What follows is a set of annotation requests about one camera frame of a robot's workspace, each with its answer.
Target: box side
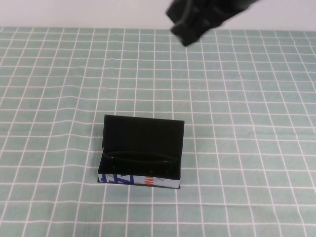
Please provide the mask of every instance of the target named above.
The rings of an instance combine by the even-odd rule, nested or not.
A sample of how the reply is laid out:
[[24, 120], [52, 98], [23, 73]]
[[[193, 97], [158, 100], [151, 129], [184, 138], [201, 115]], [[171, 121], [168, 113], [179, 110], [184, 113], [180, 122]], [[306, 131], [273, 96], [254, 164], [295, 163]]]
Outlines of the box side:
[[118, 175], [118, 174], [98, 174], [101, 183], [159, 186], [178, 189], [180, 180], [162, 179], [149, 176]]

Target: white wall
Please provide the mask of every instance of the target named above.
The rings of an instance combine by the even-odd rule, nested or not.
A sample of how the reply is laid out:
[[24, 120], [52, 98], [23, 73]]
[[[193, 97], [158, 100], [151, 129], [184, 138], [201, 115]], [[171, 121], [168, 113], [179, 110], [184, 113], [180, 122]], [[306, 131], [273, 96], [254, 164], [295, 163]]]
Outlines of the white wall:
[[[1, 0], [0, 26], [156, 28], [171, 26], [171, 0]], [[225, 29], [315, 30], [316, 0], [261, 0]]]

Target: green grid tablecloth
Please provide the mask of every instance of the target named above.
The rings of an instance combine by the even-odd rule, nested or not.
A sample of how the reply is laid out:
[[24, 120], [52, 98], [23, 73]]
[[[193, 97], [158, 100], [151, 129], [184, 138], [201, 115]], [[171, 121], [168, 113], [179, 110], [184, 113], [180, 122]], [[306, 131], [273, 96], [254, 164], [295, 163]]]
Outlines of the green grid tablecloth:
[[[97, 184], [104, 114], [185, 120], [181, 189]], [[315, 237], [316, 32], [0, 29], [1, 237]]]

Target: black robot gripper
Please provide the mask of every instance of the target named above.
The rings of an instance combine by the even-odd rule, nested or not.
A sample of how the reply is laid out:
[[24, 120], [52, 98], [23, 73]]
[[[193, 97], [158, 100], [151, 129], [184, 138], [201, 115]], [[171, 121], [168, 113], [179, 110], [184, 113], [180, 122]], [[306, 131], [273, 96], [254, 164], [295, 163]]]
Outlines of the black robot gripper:
[[175, 24], [171, 32], [186, 47], [244, 10], [232, 0], [174, 0], [166, 14]]

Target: black cardboard box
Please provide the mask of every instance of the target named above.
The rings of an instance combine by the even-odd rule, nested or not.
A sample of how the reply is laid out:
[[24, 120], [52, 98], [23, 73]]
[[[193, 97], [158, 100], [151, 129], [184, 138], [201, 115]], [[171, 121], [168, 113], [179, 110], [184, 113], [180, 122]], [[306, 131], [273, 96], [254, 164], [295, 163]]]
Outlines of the black cardboard box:
[[180, 187], [184, 121], [104, 116], [99, 182]]

